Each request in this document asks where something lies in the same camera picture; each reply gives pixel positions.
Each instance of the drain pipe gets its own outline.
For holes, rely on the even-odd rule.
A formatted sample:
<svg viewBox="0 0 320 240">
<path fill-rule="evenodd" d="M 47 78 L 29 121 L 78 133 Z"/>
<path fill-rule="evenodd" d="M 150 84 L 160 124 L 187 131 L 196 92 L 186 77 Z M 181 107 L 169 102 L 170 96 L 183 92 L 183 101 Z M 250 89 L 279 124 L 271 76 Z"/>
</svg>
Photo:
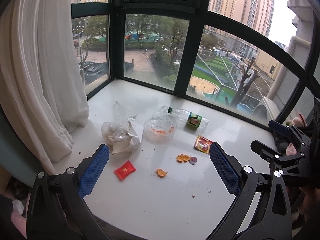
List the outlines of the drain pipe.
<svg viewBox="0 0 320 240">
<path fill-rule="evenodd" d="M 296 45 L 299 45 L 299 46 L 302 46 L 306 49 L 309 49 L 310 48 L 310 42 L 309 41 L 306 41 L 302 38 L 299 38 L 298 36 L 292 36 L 291 39 L 290 39 L 290 43 L 289 43 L 289 47 L 287 49 L 287 53 L 292 56 L 293 52 L 294 52 L 294 49 L 296 47 Z M 279 87 L 283 81 L 283 78 L 285 76 L 285 73 L 287 72 L 287 68 L 281 64 L 280 66 L 280 69 L 279 69 L 279 72 L 278 72 L 278 75 L 276 77 L 276 80 L 275 82 L 273 83 L 268 95 L 267 95 L 267 98 L 269 98 L 270 100 L 272 100 L 276 93 L 278 92 L 279 90 Z"/>
</svg>

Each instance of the white countertop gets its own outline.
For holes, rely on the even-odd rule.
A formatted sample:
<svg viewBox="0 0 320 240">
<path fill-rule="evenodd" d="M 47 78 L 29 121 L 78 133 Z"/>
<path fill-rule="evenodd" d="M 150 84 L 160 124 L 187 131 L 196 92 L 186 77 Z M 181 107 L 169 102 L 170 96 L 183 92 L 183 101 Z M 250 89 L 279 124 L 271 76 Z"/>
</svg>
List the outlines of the white countertop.
<svg viewBox="0 0 320 240">
<path fill-rule="evenodd" d="M 68 167 L 77 167 L 104 143 L 101 126 L 113 120 L 114 100 L 126 107 L 128 116 L 138 114 L 136 121 L 142 125 L 163 105 L 202 115 L 209 119 L 202 133 L 204 137 L 217 141 L 241 165 L 269 173 L 268 163 L 251 151 L 250 143 L 259 140 L 275 148 L 271 133 L 188 100 L 115 80 L 89 100 L 88 124 L 72 133 L 73 152 L 54 164 L 57 174 Z M 235 197 L 226 190 L 209 155 L 193 149 L 197 135 L 178 130 L 173 140 L 161 145 L 143 138 L 133 154 L 110 156 L 91 195 L 84 198 L 92 213 L 123 231 L 148 240 L 206 239 Z M 177 163 L 176 156 L 182 153 L 197 157 L 197 163 Z M 114 170 L 127 160 L 137 170 L 120 181 Z M 167 171 L 167 176 L 159 178 L 155 174 L 157 168 Z M 242 230 L 251 220 L 258 197 L 256 194 Z"/>
</svg>

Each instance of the red candy packet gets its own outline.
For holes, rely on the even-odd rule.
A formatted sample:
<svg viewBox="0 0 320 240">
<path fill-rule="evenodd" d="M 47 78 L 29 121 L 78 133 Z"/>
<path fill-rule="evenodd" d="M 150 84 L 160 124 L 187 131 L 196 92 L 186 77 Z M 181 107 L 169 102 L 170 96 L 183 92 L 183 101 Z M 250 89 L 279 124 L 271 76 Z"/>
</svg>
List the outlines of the red candy packet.
<svg viewBox="0 0 320 240">
<path fill-rule="evenodd" d="M 198 135 L 196 143 L 195 143 L 195 149 L 199 150 L 201 152 L 204 152 L 206 154 L 209 154 L 210 145 L 213 143 L 213 141 L 210 141 L 207 138 L 204 138 L 201 135 Z"/>
<path fill-rule="evenodd" d="M 132 165 L 130 161 L 127 161 L 120 168 L 115 170 L 115 174 L 119 179 L 123 180 L 126 176 L 128 176 L 131 172 L 134 172 L 136 168 Z"/>
</svg>

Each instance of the bottle label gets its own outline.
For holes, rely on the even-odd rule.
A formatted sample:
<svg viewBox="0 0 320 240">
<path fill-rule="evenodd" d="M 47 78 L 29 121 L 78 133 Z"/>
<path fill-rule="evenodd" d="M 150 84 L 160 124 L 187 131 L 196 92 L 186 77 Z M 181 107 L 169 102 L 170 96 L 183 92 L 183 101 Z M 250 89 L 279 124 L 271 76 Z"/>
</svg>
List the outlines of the bottle label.
<svg viewBox="0 0 320 240">
<path fill-rule="evenodd" d="M 190 113 L 187 124 L 198 128 L 202 120 L 201 115 Z"/>
</svg>

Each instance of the silver bolt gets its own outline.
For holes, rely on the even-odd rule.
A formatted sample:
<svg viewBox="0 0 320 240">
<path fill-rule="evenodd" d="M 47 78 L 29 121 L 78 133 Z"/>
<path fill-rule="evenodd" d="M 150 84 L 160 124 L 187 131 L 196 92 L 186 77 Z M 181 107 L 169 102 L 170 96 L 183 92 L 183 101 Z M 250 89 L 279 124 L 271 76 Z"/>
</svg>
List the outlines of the silver bolt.
<svg viewBox="0 0 320 240">
<path fill-rule="evenodd" d="M 38 178 L 43 178 L 44 177 L 44 172 L 39 172 L 38 173 Z"/>
<path fill-rule="evenodd" d="M 67 169 L 67 173 L 68 174 L 72 174 L 72 173 L 74 173 L 75 172 L 75 169 L 74 168 L 69 168 L 69 169 Z"/>
<path fill-rule="evenodd" d="M 279 171 L 274 171 L 273 174 L 276 176 L 276 177 L 280 177 L 281 176 L 281 173 Z"/>
<path fill-rule="evenodd" d="M 246 173 L 252 172 L 252 168 L 249 167 L 249 166 L 245 166 L 243 169 L 244 169 L 244 171 L 245 171 Z"/>
</svg>

